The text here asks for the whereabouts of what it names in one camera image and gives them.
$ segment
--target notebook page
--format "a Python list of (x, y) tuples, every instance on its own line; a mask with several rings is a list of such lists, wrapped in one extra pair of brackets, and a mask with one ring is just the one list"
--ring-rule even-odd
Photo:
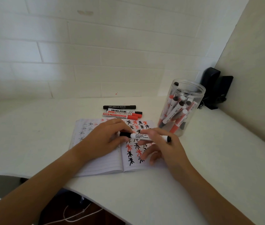
[[(82, 141), (97, 125), (109, 119), (80, 119), (76, 121), (70, 148)], [(75, 176), (80, 177), (122, 171), (121, 148), (119, 146), (111, 153), (88, 162)]]
[[(124, 120), (125, 123), (130, 126), (134, 133), (140, 133), (142, 129), (154, 128), (153, 121), (133, 121)], [(152, 166), (149, 165), (149, 157), (146, 160), (142, 160), (140, 156), (143, 152), (152, 144), (138, 145), (138, 139), (130, 139), (128, 142), (121, 144), (122, 163), (124, 171), (133, 171), (139, 169), (148, 169)], [(163, 161), (158, 161), (154, 166), (165, 166)]]

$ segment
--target red asterisk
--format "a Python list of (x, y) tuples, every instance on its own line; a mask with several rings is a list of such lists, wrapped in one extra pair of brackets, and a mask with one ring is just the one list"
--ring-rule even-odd
[(132, 145), (127, 144), (126, 148), (127, 148), (127, 151), (131, 151), (132, 150)]
[(140, 149), (138, 149), (136, 152), (138, 153), (137, 156), (141, 156), (142, 155), (142, 151)]

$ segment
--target desk surface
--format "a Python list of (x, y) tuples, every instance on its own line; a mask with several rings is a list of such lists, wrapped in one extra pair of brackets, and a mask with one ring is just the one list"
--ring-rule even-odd
[[(137, 105), (157, 123), (165, 97), (0, 100), (0, 174), (31, 177), (67, 151), (75, 121)], [(265, 224), (265, 142), (221, 110), (197, 110), (180, 138), (198, 172)], [(207, 224), (167, 169), (73, 178), (66, 186), (131, 224)]]

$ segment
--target asterisk drawing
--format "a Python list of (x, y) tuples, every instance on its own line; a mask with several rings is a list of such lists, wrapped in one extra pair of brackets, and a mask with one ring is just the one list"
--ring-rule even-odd
[(132, 157), (132, 152), (129, 151), (129, 152), (127, 153), (127, 155), (128, 155), (128, 157)]
[(136, 152), (138, 153), (137, 156), (141, 156), (142, 155), (142, 151), (140, 149), (138, 149)]
[(128, 162), (130, 161), (130, 165), (132, 165), (134, 163), (133, 159), (132, 158), (129, 158), (128, 159)]
[(137, 148), (138, 148), (138, 149), (140, 148), (140, 146), (138, 145), (138, 143), (135, 143), (134, 146), (135, 146), (136, 149), (137, 149)]
[(132, 145), (127, 144), (126, 148), (127, 148), (127, 151), (131, 151), (132, 150)]
[(142, 159), (140, 158), (140, 156), (139, 156), (139, 158), (138, 158), (138, 159), (140, 160), (140, 163), (141, 163), (141, 162), (144, 162), (144, 160), (142, 160)]

